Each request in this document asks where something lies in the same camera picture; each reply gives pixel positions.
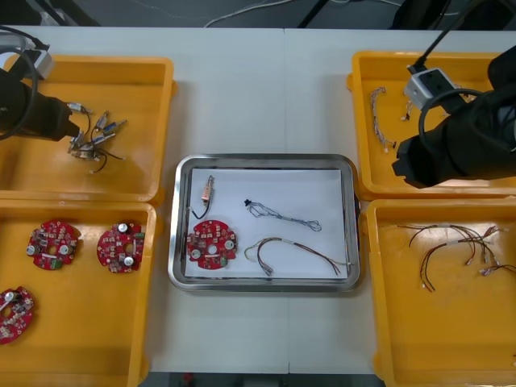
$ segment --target stainless steel tray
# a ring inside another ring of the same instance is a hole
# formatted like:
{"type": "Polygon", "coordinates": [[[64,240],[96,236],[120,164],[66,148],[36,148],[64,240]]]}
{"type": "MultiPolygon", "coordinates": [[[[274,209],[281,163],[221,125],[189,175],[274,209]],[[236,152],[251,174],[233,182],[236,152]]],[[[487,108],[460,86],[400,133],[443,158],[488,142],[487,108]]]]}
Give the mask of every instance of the stainless steel tray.
{"type": "Polygon", "coordinates": [[[226,290],[243,292],[346,292],[353,290],[360,278],[360,255],[357,239],[358,207],[354,191],[356,169],[341,155],[310,154],[221,154],[188,156],[177,166],[170,225],[169,276],[183,290],[226,290]],[[187,277],[186,236],[189,221],[189,197],[193,169],[289,169],[341,172],[343,221],[347,251],[347,278],[200,278],[187,277]]]}

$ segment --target gray cable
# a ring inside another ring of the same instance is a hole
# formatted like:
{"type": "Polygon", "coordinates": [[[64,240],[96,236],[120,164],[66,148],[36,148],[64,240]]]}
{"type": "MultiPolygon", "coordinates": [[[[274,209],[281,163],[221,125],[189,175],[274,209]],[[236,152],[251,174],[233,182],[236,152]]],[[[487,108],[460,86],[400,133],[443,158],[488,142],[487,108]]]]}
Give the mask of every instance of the gray cable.
{"type": "Polygon", "coordinates": [[[272,218],[286,220],[287,222],[299,223],[303,226],[309,227],[312,231],[321,231],[322,227],[317,220],[302,220],[295,218],[288,218],[277,213],[275,210],[271,210],[270,208],[264,206],[261,203],[251,202],[250,200],[246,200],[245,206],[252,216],[255,218],[261,218],[262,216],[270,216],[272,218]]]}

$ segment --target red circuit board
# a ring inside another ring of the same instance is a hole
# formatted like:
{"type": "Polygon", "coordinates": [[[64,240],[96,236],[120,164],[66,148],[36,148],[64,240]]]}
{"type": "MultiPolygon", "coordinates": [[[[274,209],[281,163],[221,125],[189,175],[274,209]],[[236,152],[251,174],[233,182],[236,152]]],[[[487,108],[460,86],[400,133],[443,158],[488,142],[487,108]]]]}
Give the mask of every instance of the red circuit board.
{"type": "Polygon", "coordinates": [[[102,234],[98,240],[97,257],[112,273],[130,273],[138,270],[142,262],[145,234],[139,224],[120,224],[127,225],[127,231],[120,232],[119,224],[115,224],[111,230],[102,234]],[[124,263],[127,258],[132,258],[131,265],[124,263]]]}
{"type": "Polygon", "coordinates": [[[199,268],[223,268],[228,260],[236,258],[236,234],[226,223],[206,220],[186,237],[186,249],[190,260],[197,262],[199,268]]]}
{"type": "Polygon", "coordinates": [[[3,345],[15,341],[31,323],[34,298],[20,286],[16,290],[8,289],[0,293],[0,304],[3,306],[0,313],[0,345],[3,345]],[[16,293],[17,298],[7,303],[6,295],[9,292],[16,293]],[[5,310],[9,310],[7,315],[3,314],[5,310]]]}
{"type": "Polygon", "coordinates": [[[78,231],[65,222],[49,220],[31,233],[27,255],[39,268],[57,270],[71,264],[77,247],[78,231]]]}

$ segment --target yellow plastic bin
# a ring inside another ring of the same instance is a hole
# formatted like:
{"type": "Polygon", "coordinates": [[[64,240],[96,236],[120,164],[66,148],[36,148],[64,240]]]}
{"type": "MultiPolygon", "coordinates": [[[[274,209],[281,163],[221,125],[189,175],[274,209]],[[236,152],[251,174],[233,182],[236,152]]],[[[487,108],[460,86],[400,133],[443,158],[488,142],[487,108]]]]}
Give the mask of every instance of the yellow plastic bin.
{"type": "Polygon", "coordinates": [[[145,325],[156,212],[147,203],[0,200],[0,284],[24,286],[35,299],[27,330],[0,350],[0,384],[10,387],[136,387],[147,375],[145,325]],[[80,233],[71,264],[36,267],[26,255],[31,232],[58,218],[80,233]],[[111,273],[97,243],[113,224],[146,226],[139,270],[111,273]]]}
{"type": "MultiPolygon", "coordinates": [[[[387,139],[397,141],[418,134],[419,110],[414,107],[410,121],[406,115],[408,98],[403,89],[410,74],[407,65],[420,56],[417,52],[358,52],[353,56],[352,75],[347,85],[353,94],[356,138],[360,158],[360,199],[375,198],[458,198],[503,197],[516,195],[516,177],[495,181],[446,181],[435,187],[416,189],[394,175],[392,163],[396,151],[385,153],[372,126],[371,92],[385,87],[386,93],[377,99],[378,122],[387,139]]],[[[491,88],[487,78],[489,62],[495,53],[485,54],[432,54],[427,67],[440,67],[457,84],[464,88],[486,91],[491,88]]],[[[444,119],[444,111],[435,108],[427,116],[427,130],[444,119]]]]}
{"type": "Polygon", "coordinates": [[[498,270],[483,277],[478,252],[467,243],[439,249],[428,265],[435,292],[419,276],[425,252],[460,236],[449,229],[424,231],[398,225],[456,223],[489,237],[502,264],[516,264],[516,200],[377,200],[361,227],[369,249],[377,331],[375,368],[387,387],[514,385],[516,382],[516,276],[498,270]]]}
{"type": "MultiPolygon", "coordinates": [[[[42,94],[80,102],[93,111],[92,126],[104,110],[110,122],[127,119],[102,148],[125,157],[101,163],[68,154],[69,141],[10,138],[0,143],[0,198],[159,202],[170,103],[176,90],[173,63],[166,58],[52,56],[56,62],[42,94]]],[[[88,120],[73,114],[85,131],[88,120]]]]}

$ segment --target metal connector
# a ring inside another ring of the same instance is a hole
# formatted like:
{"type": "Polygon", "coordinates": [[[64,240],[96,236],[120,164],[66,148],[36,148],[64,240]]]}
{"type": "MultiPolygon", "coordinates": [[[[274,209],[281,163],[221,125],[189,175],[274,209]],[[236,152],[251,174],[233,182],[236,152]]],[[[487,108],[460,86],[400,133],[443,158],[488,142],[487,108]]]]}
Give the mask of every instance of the metal connector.
{"type": "Polygon", "coordinates": [[[211,199],[211,191],[213,189],[213,182],[214,182],[214,178],[213,178],[213,176],[210,175],[210,177],[208,177],[208,181],[206,182],[204,191],[202,191],[202,196],[201,196],[202,204],[204,204],[204,206],[207,206],[208,202],[211,199]]]}

